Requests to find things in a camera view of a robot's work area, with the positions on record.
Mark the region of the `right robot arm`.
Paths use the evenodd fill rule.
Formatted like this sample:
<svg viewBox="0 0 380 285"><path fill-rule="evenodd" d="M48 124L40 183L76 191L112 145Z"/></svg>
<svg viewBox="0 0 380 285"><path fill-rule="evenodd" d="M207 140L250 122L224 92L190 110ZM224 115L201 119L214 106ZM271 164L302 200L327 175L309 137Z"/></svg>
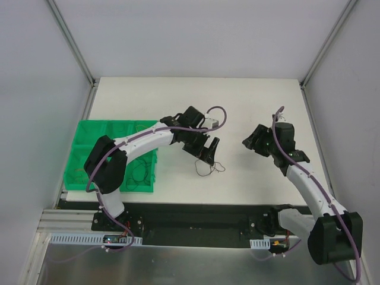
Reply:
<svg viewBox="0 0 380 285"><path fill-rule="evenodd" d="M318 265L358 261L362 250L361 216L347 211L323 189L309 157L296 149L294 136L292 124L276 122L271 128L259 124L242 142L247 149L273 158L274 165L296 187L313 216L310 221L291 205L278 206L267 219L269 231L278 235L288 230L305 240Z"/></svg>

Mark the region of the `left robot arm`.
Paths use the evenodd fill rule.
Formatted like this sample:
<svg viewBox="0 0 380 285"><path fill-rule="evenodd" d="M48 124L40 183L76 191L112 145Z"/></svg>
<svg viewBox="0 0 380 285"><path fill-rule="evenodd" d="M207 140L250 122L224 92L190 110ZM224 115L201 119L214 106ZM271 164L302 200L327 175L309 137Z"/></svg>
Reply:
<svg viewBox="0 0 380 285"><path fill-rule="evenodd" d="M210 138L209 132L220 129L225 123L225 120L219 122L210 118L208 112L201 113L190 106L183 113L163 117L135 134L115 139L107 135L100 137L84 163L88 175L85 190L96 193L100 209L106 214L105 224L113 231L121 230L125 225L120 187L127 165L159 147L182 143L183 151L213 166L220 140L213 138L209 146L206 142Z"/></svg>

